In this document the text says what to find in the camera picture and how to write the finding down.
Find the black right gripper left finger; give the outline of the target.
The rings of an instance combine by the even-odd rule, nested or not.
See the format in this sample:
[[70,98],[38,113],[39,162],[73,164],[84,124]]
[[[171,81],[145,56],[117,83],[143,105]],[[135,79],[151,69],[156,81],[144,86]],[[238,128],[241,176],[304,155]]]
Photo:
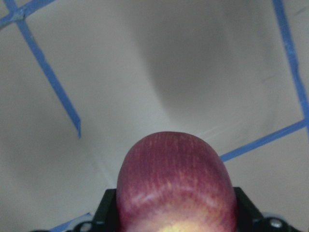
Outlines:
[[118,210],[116,206],[116,189],[107,189],[93,216],[96,232],[118,231]]

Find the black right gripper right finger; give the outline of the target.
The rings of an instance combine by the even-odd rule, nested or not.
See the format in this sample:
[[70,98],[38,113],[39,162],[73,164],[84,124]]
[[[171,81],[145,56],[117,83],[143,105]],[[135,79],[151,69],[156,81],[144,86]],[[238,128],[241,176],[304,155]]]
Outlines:
[[240,187],[233,187],[238,205],[237,232],[257,232],[263,215]]

